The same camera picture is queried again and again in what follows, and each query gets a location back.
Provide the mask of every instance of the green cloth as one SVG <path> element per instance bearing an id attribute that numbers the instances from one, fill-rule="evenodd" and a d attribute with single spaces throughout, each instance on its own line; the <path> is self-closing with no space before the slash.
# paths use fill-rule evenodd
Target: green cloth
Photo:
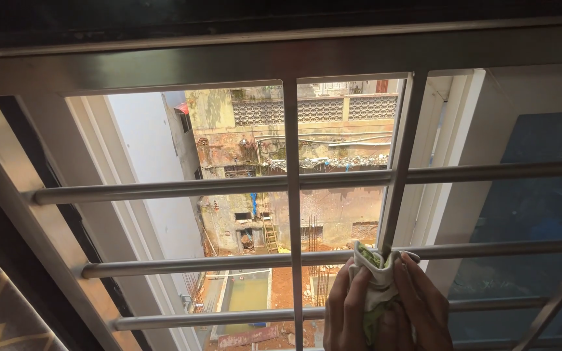
<path id="1" fill-rule="evenodd" d="M 381 266 L 381 260 L 378 257 L 374 256 L 374 253 L 372 253 L 370 249 L 365 247 L 363 243 L 359 243 L 357 249 L 361 256 L 365 257 L 365 259 L 367 259 L 375 267 Z M 385 261 L 385 265 L 383 265 L 384 268 L 390 264 L 389 255 L 390 252 L 387 252 L 387 255 L 383 255 L 383 257 L 386 257 L 387 259 L 387 261 Z M 383 315 L 383 313 L 385 313 L 386 310 L 391 308 L 391 303 L 395 301 L 396 298 L 397 296 L 390 299 L 389 301 L 381 302 L 373 310 L 363 313 L 363 333 L 365 334 L 368 346 L 372 346 L 374 344 L 374 339 L 376 338 L 376 334 L 379 331 L 379 318 Z"/>

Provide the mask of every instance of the white building wall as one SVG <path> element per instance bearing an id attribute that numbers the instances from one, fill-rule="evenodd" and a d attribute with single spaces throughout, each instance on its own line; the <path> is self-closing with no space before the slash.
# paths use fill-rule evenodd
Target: white building wall
<path id="1" fill-rule="evenodd" d="M 138 181 L 183 181 L 162 93 L 110 95 L 109 100 Z M 145 205 L 165 259 L 204 257 L 189 198 L 150 199 Z M 181 275 L 174 278 L 179 291 L 187 294 Z"/>

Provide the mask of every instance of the green water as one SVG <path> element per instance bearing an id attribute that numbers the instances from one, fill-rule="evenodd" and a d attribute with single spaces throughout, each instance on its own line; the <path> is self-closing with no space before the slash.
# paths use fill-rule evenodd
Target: green water
<path id="1" fill-rule="evenodd" d="M 230 311 L 249 311 L 268 309 L 268 279 L 236 280 L 229 298 Z M 252 331 L 248 324 L 230 324 L 225 327 L 226 334 Z"/>

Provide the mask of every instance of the rubble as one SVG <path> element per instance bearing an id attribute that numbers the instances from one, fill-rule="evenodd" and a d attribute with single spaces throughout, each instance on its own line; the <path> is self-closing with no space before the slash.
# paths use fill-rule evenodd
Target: rubble
<path id="1" fill-rule="evenodd" d="M 316 159 L 302 159 L 299 161 L 299 166 L 302 168 L 314 168 L 317 165 L 327 165 L 334 168 L 348 168 L 358 167 L 361 165 L 387 165 L 389 156 L 379 154 L 378 156 L 351 156 L 341 158 L 318 157 Z M 272 160 L 267 159 L 261 163 L 262 166 L 270 166 L 273 168 L 286 169 L 285 160 Z"/>

